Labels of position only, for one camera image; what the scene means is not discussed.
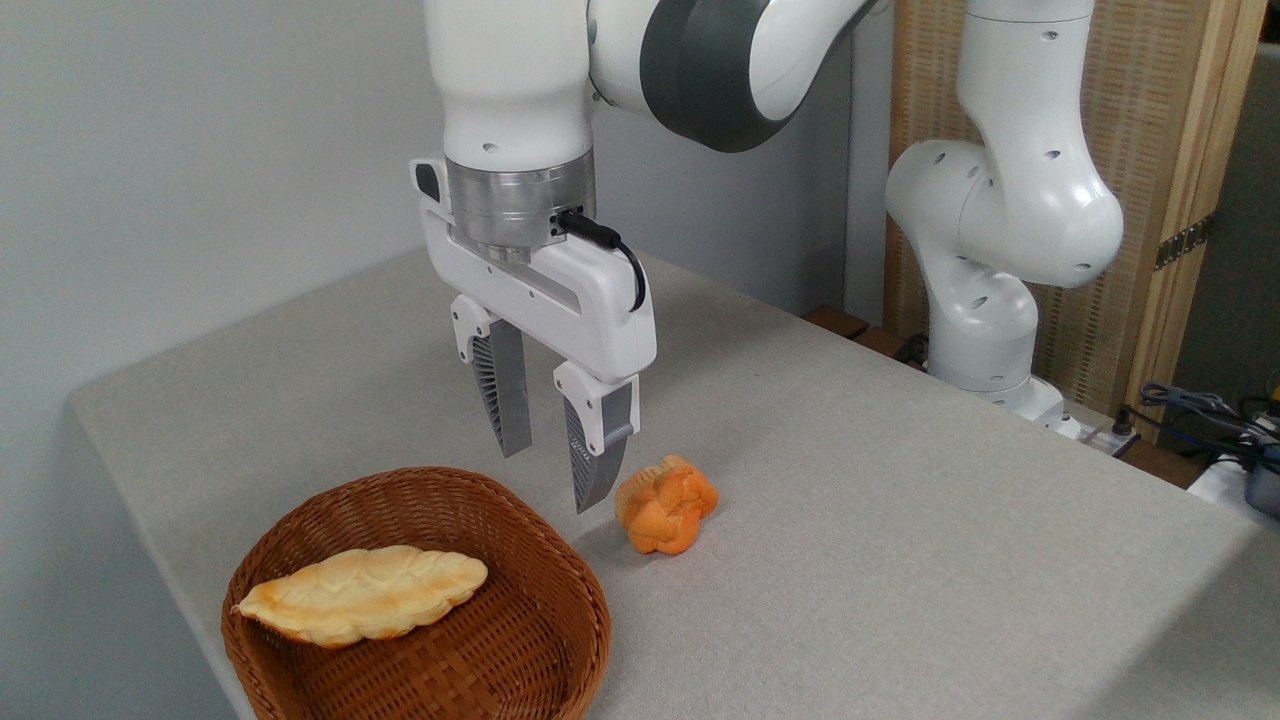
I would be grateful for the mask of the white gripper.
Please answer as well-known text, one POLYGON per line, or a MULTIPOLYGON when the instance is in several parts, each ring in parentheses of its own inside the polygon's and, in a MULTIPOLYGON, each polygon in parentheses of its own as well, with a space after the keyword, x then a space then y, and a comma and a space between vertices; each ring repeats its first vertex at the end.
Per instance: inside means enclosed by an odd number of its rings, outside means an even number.
POLYGON ((532 443, 524 333, 568 360, 564 402, 575 510, 611 493, 640 428, 639 377, 657 355, 643 268, 593 222, 594 165, 527 170, 417 159, 411 178, 462 361, 472 368, 502 454, 532 443))

